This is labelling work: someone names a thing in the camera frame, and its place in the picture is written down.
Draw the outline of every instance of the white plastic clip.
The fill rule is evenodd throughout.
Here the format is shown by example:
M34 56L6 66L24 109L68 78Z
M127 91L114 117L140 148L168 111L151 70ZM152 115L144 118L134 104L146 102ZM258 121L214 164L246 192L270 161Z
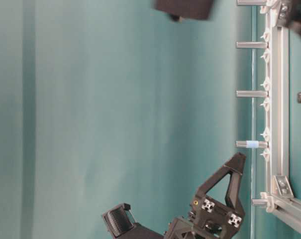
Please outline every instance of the white plastic clip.
M269 142L271 139L271 132L268 127L265 128L264 132L261 134L266 142Z
M274 197L270 196L268 193L261 193L261 198L267 200L266 212L272 213L275 210Z
M268 97L265 98L261 106L264 107L265 111L268 112L270 110L270 99Z
M265 42L269 42L271 40L271 31L269 28L266 28L263 35L261 36L262 39L265 40Z
M261 56L261 58L263 58L266 63L269 63L270 57L271 57L271 51L267 48L264 54Z
M261 14L267 14L271 9L275 8L280 0L267 0L265 6L261 6Z
M270 77L267 76L261 86L263 86L264 90L269 91L271 89Z
M268 148L264 149L263 153L261 153L261 156L264 157L265 162L269 162L270 161L270 156L271 156L271 152Z

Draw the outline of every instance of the screw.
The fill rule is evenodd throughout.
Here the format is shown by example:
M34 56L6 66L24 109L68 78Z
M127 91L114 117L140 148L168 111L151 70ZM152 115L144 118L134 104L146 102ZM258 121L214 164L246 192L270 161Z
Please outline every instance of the screw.
M285 12L285 11L288 11L288 9L289 9L289 7L288 7L287 5L284 4L284 5L282 6L282 8L281 8L281 11L284 11L284 12Z
M286 17L286 14L282 12L282 13L280 14L280 18L281 18L281 19L282 19L282 18L284 19L285 17Z
M281 187L285 187L286 186L286 183L283 182L282 180L279 181L279 184L280 184Z

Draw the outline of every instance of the robotic arm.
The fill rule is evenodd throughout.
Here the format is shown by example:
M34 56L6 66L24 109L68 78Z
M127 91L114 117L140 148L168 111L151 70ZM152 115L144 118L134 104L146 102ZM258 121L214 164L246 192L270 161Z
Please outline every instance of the robotic arm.
M301 36L301 0L293 0L292 10L288 15L286 27Z
M168 13L173 21L181 18L207 20L215 0L156 0L155 8ZM285 27L301 36L301 0L291 0L292 10Z
M238 198L245 155L235 154L196 191L189 218L178 217L164 235L158 234L133 219L130 205L121 204L102 215L114 239L231 239L241 228L245 213ZM207 195L226 175L230 182L225 204Z

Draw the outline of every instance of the teal backdrop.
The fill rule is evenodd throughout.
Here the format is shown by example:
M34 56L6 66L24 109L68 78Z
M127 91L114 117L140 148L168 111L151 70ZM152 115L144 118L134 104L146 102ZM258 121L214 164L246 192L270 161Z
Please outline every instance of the teal backdrop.
M301 104L297 103L297 94L301 92L301 38L294 33L290 55L290 173L294 193L301 199Z
M251 52L235 49L251 24L234 0L218 1L212 21L180 24L151 0L0 0L0 239L109 239L100 216L122 202L160 233L185 216L235 141L251 138L251 101L235 97L251 88ZM256 238L274 238L273 225L293 238L257 215Z

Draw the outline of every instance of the metal peg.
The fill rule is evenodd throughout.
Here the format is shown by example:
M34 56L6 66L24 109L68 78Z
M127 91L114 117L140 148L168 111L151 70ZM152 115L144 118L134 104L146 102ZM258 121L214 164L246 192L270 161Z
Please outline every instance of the metal peg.
M253 207L267 207L268 200L266 199L252 199Z
M266 5L267 0L237 0L238 6L264 6Z
M236 48L266 49L268 44L262 41L238 41Z
M267 97L266 91L236 91L237 97Z
M267 148L269 144L262 141L237 141L237 148Z

